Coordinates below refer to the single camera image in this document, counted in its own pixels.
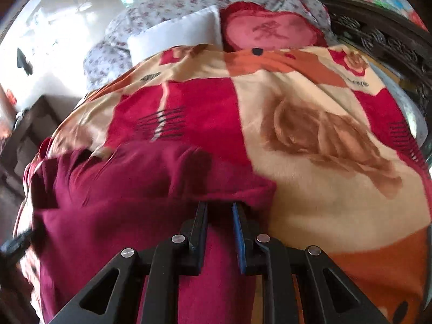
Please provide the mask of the maroon fleece garment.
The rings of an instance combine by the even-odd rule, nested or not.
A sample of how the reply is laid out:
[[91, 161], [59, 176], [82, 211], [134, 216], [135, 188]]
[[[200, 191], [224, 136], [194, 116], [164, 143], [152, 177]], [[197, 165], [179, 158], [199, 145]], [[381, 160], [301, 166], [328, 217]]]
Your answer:
[[202, 273], [179, 283], [180, 323], [249, 323], [255, 279], [237, 264], [230, 203], [265, 216], [276, 185], [249, 164], [179, 141], [121, 144], [102, 159], [86, 149], [42, 162], [32, 176], [34, 248], [42, 315], [50, 321], [123, 248], [155, 247], [210, 201]]

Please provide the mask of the orange red patterned blanket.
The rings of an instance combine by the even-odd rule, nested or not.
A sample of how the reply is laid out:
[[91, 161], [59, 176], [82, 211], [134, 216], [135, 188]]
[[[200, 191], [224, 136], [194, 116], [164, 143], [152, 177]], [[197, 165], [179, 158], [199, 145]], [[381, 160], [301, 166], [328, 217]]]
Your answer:
[[[391, 323], [420, 316], [431, 275], [431, 178], [360, 54], [164, 50], [88, 95], [43, 142], [21, 212], [37, 227], [30, 183], [43, 161], [78, 149], [108, 159], [130, 141], [179, 141], [249, 164], [276, 185], [267, 214], [256, 211], [263, 232], [289, 247], [321, 247]], [[22, 266], [42, 312], [34, 246]]]

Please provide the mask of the dark wooden nightstand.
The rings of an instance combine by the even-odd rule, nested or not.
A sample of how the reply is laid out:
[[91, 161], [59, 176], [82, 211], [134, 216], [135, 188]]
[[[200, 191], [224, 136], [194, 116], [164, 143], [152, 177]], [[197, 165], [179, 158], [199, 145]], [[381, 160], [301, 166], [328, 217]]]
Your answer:
[[53, 124], [58, 126], [79, 102], [79, 97], [43, 94], [15, 122], [12, 134], [1, 144], [1, 184], [13, 195], [24, 198], [23, 178], [15, 172], [20, 146], [27, 139], [37, 148], [43, 142], [36, 131], [37, 121], [50, 117]]

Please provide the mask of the floral quilt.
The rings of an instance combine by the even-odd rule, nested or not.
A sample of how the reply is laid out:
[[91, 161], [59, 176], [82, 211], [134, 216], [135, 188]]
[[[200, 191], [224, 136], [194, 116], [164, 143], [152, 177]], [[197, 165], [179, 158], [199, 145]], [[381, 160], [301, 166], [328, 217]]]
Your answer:
[[138, 0], [108, 24], [103, 39], [88, 52], [83, 62], [88, 89], [99, 89], [132, 67], [127, 47], [130, 36], [212, 5], [224, 9], [234, 2], [253, 2], [272, 12], [295, 12], [319, 28], [329, 45], [336, 43], [327, 8], [318, 0]]

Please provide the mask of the dark carved wooden footboard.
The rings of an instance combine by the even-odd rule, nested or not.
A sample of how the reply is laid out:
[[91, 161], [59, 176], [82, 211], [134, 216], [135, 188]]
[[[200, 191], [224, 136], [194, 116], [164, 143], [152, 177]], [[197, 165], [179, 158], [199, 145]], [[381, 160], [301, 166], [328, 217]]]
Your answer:
[[319, 0], [332, 32], [408, 82], [405, 91], [431, 113], [431, 35], [405, 17], [362, 0]]

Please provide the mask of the white pillow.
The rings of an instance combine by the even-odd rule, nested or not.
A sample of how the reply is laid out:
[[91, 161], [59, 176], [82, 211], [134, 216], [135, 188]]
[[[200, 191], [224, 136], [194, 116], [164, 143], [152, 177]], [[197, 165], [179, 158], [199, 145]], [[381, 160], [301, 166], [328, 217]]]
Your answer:
[[199, 44], [223, 48], [220, 11], [216, 5], [161, 22], [127, 40], [133, 66], [166, 49]]

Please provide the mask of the red heart pillow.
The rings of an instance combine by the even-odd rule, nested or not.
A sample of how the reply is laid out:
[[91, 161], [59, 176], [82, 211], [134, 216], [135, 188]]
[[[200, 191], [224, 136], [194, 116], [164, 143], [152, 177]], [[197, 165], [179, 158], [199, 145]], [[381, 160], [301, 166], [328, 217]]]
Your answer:
[[253, 2], [235, 2], [220, 10], [224, 50], [280, 50], [326, 47], [324, 33], [295, 12], [271, 12]]

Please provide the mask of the black hanging item on wall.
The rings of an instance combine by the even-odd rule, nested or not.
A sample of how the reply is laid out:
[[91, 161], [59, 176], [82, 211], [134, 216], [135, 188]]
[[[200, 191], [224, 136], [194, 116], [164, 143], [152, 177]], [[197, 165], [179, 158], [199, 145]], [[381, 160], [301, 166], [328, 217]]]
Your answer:
[[24, 55], [24, 53], [22, 52], [22, 50], [20, 48], [17, 48], [17, 68], [20, 69], [24, 69], [25, 73], [27, 75], [32, 75], [33, 74], [33, 67], [31, 62], [29, 62], [26, 59], [26, 56]]

